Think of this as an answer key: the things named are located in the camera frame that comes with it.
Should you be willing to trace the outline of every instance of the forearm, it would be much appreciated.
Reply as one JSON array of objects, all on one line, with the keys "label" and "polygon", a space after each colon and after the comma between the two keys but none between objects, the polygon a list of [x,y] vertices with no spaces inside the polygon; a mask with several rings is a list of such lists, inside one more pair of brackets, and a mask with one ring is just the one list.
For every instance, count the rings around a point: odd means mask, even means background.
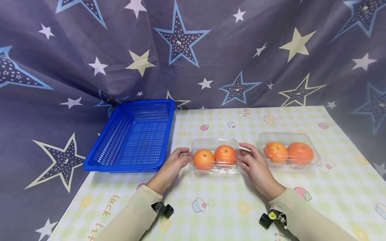
[{"label": "forearm", "polygon": [[341,227],[313,209],[292,189],[286,189],[269,204],[273,209],[287,215],[287,228],[300,241],[356,240]]},{"label": "forearm", "polygon": [[138,241],[157,216],[151,205],[161,200],[161,195],[143,185],[101,231],[96,241]]}]

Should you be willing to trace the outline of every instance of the clear plastic container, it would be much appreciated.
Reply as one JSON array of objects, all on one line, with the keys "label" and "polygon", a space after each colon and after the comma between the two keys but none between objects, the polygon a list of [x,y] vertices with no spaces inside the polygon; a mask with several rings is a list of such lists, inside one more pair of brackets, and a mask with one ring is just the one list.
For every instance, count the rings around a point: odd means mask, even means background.
[{"label": "clear plastic container", "polygon": [[[258,149],[266,158],[266,161],[270,167],[309,169],[320,165],[320,155],[312,143],[310,137],[306,134],[264,132],[259,135],[259,141]],[[285,156],[286,151],[283,150],[279,145],[273,144],[267,146],[271,142],[279,142],[283,144],[287,151],[287,155]]]},{"label": "clear plastic container", "polygon": [[[213,161],[216,149],[219,146],[228,145],[235,150],[235,159],[233,160],[215,160]],[[193,161],[194,155],[201,149],[209,150],[213,156],[209,154],[210,161],[201,162],[196,165]],[[195,139],[191,147],[191,168],[196,174],[236,174],[241,171],[239,165],[239,143],[231,138],[210,138],[210,139]]]}]

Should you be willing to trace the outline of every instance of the table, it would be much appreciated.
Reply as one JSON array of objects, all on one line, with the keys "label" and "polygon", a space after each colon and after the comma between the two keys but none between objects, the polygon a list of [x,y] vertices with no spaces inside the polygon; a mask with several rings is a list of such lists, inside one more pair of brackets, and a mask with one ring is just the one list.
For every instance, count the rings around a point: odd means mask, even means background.
[{"label": "table", "polygon": [[[323,106],[180,110],[174,117],[172,150],[190,147],[196,138],[256,145],[264,131],[307,133],[322,166],[308,172],[273,170],[275,178],[358,240],[386,236],[386,214],[382,217],[379,208],[386,205],[386,183]],[[198,177],[189,166],[165,194],[175,213],[169,220],[159,217],[143,240],[286,240],[288,233],[275,225],[268,230],[259,225],[266,201],[245,174]],[[92,241],[152,176],[91,172],[50,240]],[[206,207],[197,208],[203,202]]]}]

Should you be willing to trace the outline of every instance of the star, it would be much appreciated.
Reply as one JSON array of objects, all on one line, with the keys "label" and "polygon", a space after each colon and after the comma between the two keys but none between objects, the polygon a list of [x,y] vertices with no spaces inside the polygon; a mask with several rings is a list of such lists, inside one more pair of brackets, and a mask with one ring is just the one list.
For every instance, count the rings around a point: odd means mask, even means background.
[{"label": "star", "polygon": [[95,58],[95,63],[88,64],[88,65],[90,65],[91,67],[94,68],[94,76],[96,76],[98,73],[102,73],[102,74],[106,75],[104,68],[106,68],[108,65],[107,64],[101,64],[99,62],[98,57]]},{"label": "star", "polygon": [[51,33],[51,27],[46,27],[43,24],[40,24],[40,25],[42,26],[42,30],[39,30],[38,31],[39,33],[44,34],[47,37],[47,39],[49,39],[50,36],[54,36],[55,37],[55,35],[53,35]]},{"label": "star", "polygon": [[239,8],[239,10],[237,11],[237,13],[233,15],[233,16],[236,18],[236,23],[237,23],[237,21],[239,21],[239,20],[244,21],[244,19],[243,19],[243,17],[242,17],[242,16],[244,15],[244,13],[245,13],[245,11],[242,12],[242,11],[240,11],[240,8]]},{"label": "star", "polygon": [[370,37],[377,13],[386,6],[386,0],[356,0],[344,3],[351,10],[351,18],[332,41],[355,25],[359,26]]},{"label": "star", "polygon": [[44,238],[46,235],[48,235],[49,237],[52,234],[52,229],[55,227],[57,223],[58,222],[51,223],[51,221],[48,218],[44,227],[35,230],[35,232],[40,233],[40,237],[38,241],[42,240],[42,238]]},{"label": "star", "polygon": [[144,76],[145,69],[150,68],[150,67],[155,67],[152,63],[149,63],[148,58],[149,58],[149,51],[146,51],[142,56],[138,56],[135,53],[130,52],[131,57],[133,58],[134,63],[131,65],[127,66],[126,69],[137,69],[141,76]]},{"label": "star", "polygon": [[367,102],[352,114],[371,115],[372,132],[375,135],[386,117],[386,91],[381,92],[372,84],[367,83]]},{"label": "star", "polygon": [[331,109],[334,109],[334,107],[337,107],[337,106],[335,105],[335,101],[333,101],[333,102],[328,102],[328,101],[327,101],[327,103],[328,103],[327,107],[330,107]]},{"label": "star", "polygon": [[94,106],[96,106],[96,107],[108,106],[109,109],[107,111],[107,114],[108,114],[108,117],[110,118],[111,113],[113,113],[113,111],[115,111],[117,106],[121,103],[120,100],[127,99],[128,97],[116,99],[113,96],[99,90],[99,98],[101,99],[101,101],[97,105],[94,105]]},{"label": "star", "polygon": [[107,29],[96,0],[59,0],[56,6],[56,13],[64,11],[78,3],[81,3],[88,12]]},{"label": "star", "polygon": [[[166,94],[166,98],[167,99],[172,99],[172,100],[174,100],[172,97],[171,97],[171,95],[170,95],[170,93],[169,93],[169,91],[168,91],[168,93]],[[174,106],[174,109],[175,110],[182,110],[182,105],[185,105],[186,103],[189,103],[190,102],[190,100],[174,100],[175,102],[176,102],[176,105]]]},{"label": "star", "polygon": [[141,0],[131,0],[125,8],[133,10],[136,18],[138,18],[139,11],[147,12],[145,7],[141,4]]},{"label": "star", "polygon": [[382,165],[377,165],[377,163],[373,162],[375,170],[383,177],[384,174],[386,174],[385,170],[385,163],[382,163]]},{"label": "star", "polygon": [[210,89],[210,83],[212,83],[212,82],[213,82],[213,80],[207,81],[204,78],[204,81],[202,81],[200,83],[197,83],[197,84],[201,85],[201,89],[204,89],[204,88],[209,88]]},{"label": "star", "polygon": [[70,193],[74,169],[80,167],[83,163],[83,160],[85,159],[84,156],[80,156],[77,154],[75,133],[72,134],[64,149],[45,144],[43,142],[38,142],[35,140],[32,141],[38,144],[48,155],[48,157],[50,157],[52,164],[37,179],[31,182],[31,184],[29,184],[25,189],[36,186],[38,184],[49,181],[52,178],[59,176],[62,180],[64,187]]},{"label": "star", "polygon": [[288,55],[288,61],[287,63],[295,56],[295,54],[299,53],[299,54],[305,54],[305,55],[309,55],[308,53],[308,50],[306,48],[306,43],[308,40],[310,40],[310,38],[312,37],[312,35],[314,35],[316,31],[310,33],[310,34],[307,34],[305,36],[301,36],[298,29],[295,28],[295,30],[293,31],[293,36],[292,36],[292,41],[279,47],[279,49],[286,49],[286,50],[289,50],[289,55]]},{"label": "star", "polygon": [[285,97],[287,97],[287,100],[281,106],[287,106],[293,102],[296,102],[301,106],[305,106],[307,95],[312,94],[315,91],[320,90],[321,88],[326,86],[326,85],[321,85],[316,87],[309,87],[308,86],[309,77],[310,77],[310,74],[308,74],[304,78],[304,80],[298,85],[298,87],[296,87],[296,89],[279,92],[279,94],[282,94]]},{"label": "star", "polygon": [[174,2],[172,29],[154,28],[157,33],[170,45],[169,65],[183,56],[189,62],[199,67],[192,47],[202,39],[210,30],[187,31],[182,21],[177,2]]},{"label": "star", "polygon": [[70,98],[67,98],[68,101],[67,102],[64,102],[64,103],[60,103],[60,104],[66,104],[68,105],[68,109],[71,109],[71,107],[73,107],[74,105],[83,105],[80,103],[80,100],[82,99],[82,97],[79,97],[79,99],[70,99]]},{"label": "star", "polygon": [[255,53],[255,55],[253,55],[252,58],[254,58],[256,55],[257,55],[257,56],[260,56],[261,52],[267,47],[266,44],[267,44],[267,43],[265,43],[265,44],[263,45],[263,47],[261,47],[261,48],[259,48],[259,49],[256,49],[256,53]]},{"label": "star", "polygon": [[353,69],[362,67],[365,71],[367,71],[369,64],[376,62],[375,59],[369,59],[369,53],[365,54],[361,59],[353,59],[352,61],[356,63]]},{"label": "star", "polygon": [[227,93],[227,96],[225,97],[221,106],[231,102],[234,99],[237,99],[238,101],[241,101],[246,104],[247,99],[245,97],[245,93],[255,88],[259,84],[261,84],[261,82],[244,83],[241,71],[237,76],[236,80],[233,82],[233,84],[229,84],[219,88],[220,90],[223,90]]},{"label": "star", "polygon": [[14,84],[39,89],[52,89],[18,66],[17,63],[9,57],[11,48],[12,46],[0,47],[0,88],[8,84]]}]

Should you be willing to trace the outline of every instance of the human hand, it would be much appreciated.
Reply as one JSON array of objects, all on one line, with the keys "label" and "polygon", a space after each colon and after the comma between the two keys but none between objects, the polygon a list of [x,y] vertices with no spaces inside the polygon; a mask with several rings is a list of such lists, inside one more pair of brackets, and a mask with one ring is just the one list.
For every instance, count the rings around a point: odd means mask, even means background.
[{"label": "human hand", "polygon": [[150,189],[162,195],[170,187],[183,167],[189,163],[189,148],[180,147],[170,154],[161,169],[146,184]]},{"label": "human hand", "polygon": [[249,150],[240,149],[241,169],[256,189],[269,201],[280,196],[286,188],[275,180],[261,153],[254,145],[240,143],[240,146]]}]

